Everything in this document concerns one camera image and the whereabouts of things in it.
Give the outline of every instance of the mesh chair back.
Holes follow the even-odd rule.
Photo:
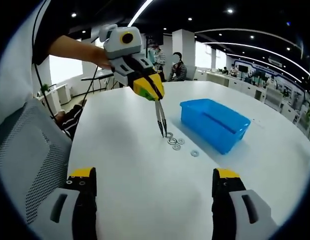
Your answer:
[[[65,183],[71,146],[37,99],[0,125],[2,186],[27,224],[36,219],[42,201]]]

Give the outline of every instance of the black shirt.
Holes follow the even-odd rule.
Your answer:
[[[48,57],[48,50],[52,43],[59,37],[68,34],[70,16],[69,0],[50,1],[37,31],[33,63],[40,65]]]

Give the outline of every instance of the dark clothing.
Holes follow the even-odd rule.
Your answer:
[[[66,132],[73,140],[77,125],[79,123],[82,114],[82,106],[79,104],[74,105],[72,110],[66,113],[62,119],[62,122],[57,122],[58,127]]]
[[[172,66],[168,81],[180,82],[186,80],[187,69],[182,61]]]
[[[50,0],[43,15],[35,39],[32,62],[40,65],[47,57],[51,45],[61,36],[68,34],[71,13],[69,0]]]

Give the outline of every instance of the camera lens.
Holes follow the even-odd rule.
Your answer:
[[[123,41],[123,43],[125,44],[129,44],[131,41],[133,41],[133,34],[131,33],[126,33],[121,40]]]

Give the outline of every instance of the person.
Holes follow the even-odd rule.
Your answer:
[[[32,98],[33,82],[38,82],[37,77],[32,79],[32,75],[36,76],[32,65],[40,65],[49,55],[110,69],[102,48],[66,36],[71,5],[70,0],[64,0],[63,4],[58,0],[42,1],[37,7],[31,7],[34,11],[12,32],[0,60],[0,124]]]
[[[154,65],[157,67],[157,70],[163,71],[163,66],[166,62],[165,54],[158,44],[155,44],[152,49],[154,52]]]
[[[266,87],[272,88],[272,89],[277,89],[277,82],[274,79],[273,75],[270,78],[268,78],[268,80],[266,81]]]
[[[60,110],[55,115],[55,123],[57,126],[68,136],[70,139],[74,139],[75,131],[82,114],[82,108],[85,106],[87,99],[81,100],[78,104],[75,104],[69,112]]]
[[[229,71],[229,74],[232,76],[232,77],[237,77],[237,73],[238,73],[238,69],[235,67],[235,64],[232,64],[231,65],[231,68],[230,68],[230,71]]]
[[[224,70],[221,72],[222,74],[229,74],[229,71],[227,70],[227,67],[224,67]]]
[[[160,75],[162,82],[165,82],[165,76],[164,76],[164,65],[166,62],[165,54],[158,44],[155,44],[152,49],[154,52],[155,69]]]
[[[180,82],[186,80],[187,69],[182,61],[182,54],[180,52],[174,52],[173,55],[179,57],[179,62],[171,67],[170,75],[168,78],[169,82]]]

